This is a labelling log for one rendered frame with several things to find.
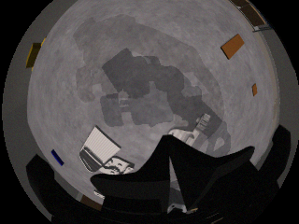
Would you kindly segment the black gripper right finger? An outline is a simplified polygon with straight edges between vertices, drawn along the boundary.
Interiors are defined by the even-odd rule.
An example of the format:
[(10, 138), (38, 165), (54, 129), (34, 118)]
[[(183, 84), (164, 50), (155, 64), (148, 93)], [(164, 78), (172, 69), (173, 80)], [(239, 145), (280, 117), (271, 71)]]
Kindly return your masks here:
[(208, 154), (188, 146), (182, 139), (173, 134), (167, 135), (169, 139), (169, 158), (176, 172), (186, 210), (197, 209), (197, 203), (202, 201), (222, 175), (234, 171), (239, 165), (246, 163), (253, 157), (254, 148), (249, 146), (239, 152), (228, 156), (210, 157)]

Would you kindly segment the brown flat rectangular plate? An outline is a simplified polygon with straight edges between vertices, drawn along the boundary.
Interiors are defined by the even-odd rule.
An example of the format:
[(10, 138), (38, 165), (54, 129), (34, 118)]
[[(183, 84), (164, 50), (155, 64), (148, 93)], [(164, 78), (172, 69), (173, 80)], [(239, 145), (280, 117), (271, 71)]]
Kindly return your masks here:
[(231, 60), (231, 57), (235, 55), (244, 44), (246, 44), (246, 42), (243, 42), (242, 37), (238, 34), (233, 36), (231, 40), (225, 42), (225, 44), (221, 46), (221, 51), (224, 52), (224, 55), (228, 60)]

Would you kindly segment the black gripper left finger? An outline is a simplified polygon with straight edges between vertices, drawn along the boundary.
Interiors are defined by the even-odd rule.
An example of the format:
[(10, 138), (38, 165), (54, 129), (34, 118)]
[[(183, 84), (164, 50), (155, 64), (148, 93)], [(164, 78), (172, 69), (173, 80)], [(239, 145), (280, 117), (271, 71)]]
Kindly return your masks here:
[[(130, 199), (161, 199), (161, 212), (168, 210), (169, 182), (169, 139), (167, 134), (162, 135), (160, 142), (154, 149), (152, 156), (139, 168), (137, 172), (125, 175), (98, 175), (91, 176), (90, 182), (101, 194), (112, 197)], [(105, 197), (106, 197), (105, 195)]]

